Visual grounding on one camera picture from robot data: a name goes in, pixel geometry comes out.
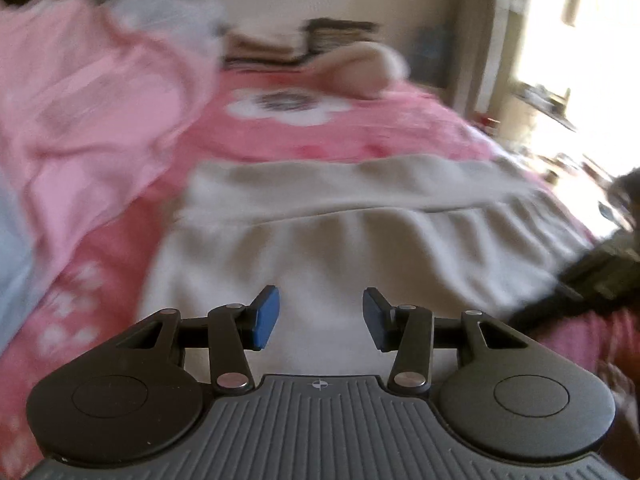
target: white fabric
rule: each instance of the white fabric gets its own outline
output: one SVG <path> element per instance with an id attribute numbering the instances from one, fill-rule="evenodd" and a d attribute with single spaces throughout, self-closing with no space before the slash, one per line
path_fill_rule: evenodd
<path id="1" fill-rule="evenodd" d="M 140 317 L 164 307 L 204 316 L 277 285 L 280 319 L 267 348 L 248 352 L 257 379 L 386 376 L 394 356 L 369 336 L 364 288 L 437 316 L 481 308 L 506 317 L 587 247 L 507 159 L 206 163 L 162 243 Z M 190 371 L 202 380 L 206 369 Z"/>

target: light pink fabric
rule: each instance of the light pink fabric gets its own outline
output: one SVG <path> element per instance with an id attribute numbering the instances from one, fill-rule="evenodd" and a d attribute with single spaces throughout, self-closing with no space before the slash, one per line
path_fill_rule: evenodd
<path id="1" fill-rule="evenodd" d="M 278 114 L 237 118 L 229 111 L 260 88 L 292 88 L 303 80 L 301 75 L 223 75 L 220 94 L 180 136 L 169 171 L 117 220 L 89 233 L 78 245 L 71 263 L 0 357 L 0 474 L 18 478 L 40 459 L 24 415 L 31 387 L 133 321 L 162 235 L 161 202 L 183 189 L 199 161 L 357 161 L 402 153 L 488 159 L 494 154 L 488 139 L 435 97 L 408 84 L 380 101 L 332 102 L 311 117 L 326 121 L 316 126 L 292 126 L 283 122 L 291 117 Z M 246 94 L 247 89 L 253 93 Z M 294 114 L 293 121 L 300 120 Z"/>
<path id="2" fill-rule="evenodd" d="M 122 30 L 87 0 L 0 10 L 0 160 L 47 283 L 169 165 L 213 60 Z"/>

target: beige cushion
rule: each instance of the beige cushion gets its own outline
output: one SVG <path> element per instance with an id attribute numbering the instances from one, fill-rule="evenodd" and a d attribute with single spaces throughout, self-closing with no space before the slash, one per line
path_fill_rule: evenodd
<path id="1" fill-rule="evenodd" d="M 389 46 L 360 41 L 316 57 L 307 69 L 323 90 L 357 99 L 377 99 L 409 73 L 404 58 Z"/>

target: flower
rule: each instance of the flower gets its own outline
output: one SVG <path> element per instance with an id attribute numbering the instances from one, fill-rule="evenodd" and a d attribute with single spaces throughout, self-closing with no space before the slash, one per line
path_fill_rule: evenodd
<path id="1" fill-rule="evenodd" d="M 292 126 L 318 126 L 331 120 L 332 112 L 345 112 L 351 105 L 345 99 L 303 88 L 236 90 L 238 100 L 226 111 L 241 119 L 273 118 Z"/>

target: pink blanket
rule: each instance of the pink blanket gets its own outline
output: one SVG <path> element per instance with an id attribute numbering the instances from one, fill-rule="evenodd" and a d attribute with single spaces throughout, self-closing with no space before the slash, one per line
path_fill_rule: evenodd
<path id="1" fill-rule="evenodd" d="M 87 0 L 0 10 L 0 52 L 0 161 L 50 283 L 166 170 L 214 62 L 123 30 Z"/>
<path id="2" fill-rule="evenodd" d="M 19 478 L 41 458 L 24 415 L 31 387 L 134 319 L 162 235 L 161 202 L 183 189 L 199 161 L 356 161 L 402 153 L 486 159 L 494 154 L 488 139 L 408 84 L 384 100 L 356 102 L 297 89 L 299 77 L 223 75 L 220 94 L 180 136 L 171 168 L 121 216 L 80 242 L 0 358 L 0 473 Z M 77 210 L 78 203 L 66 207 Z M 58 211 L 69 218 L 68 210 Z"/>

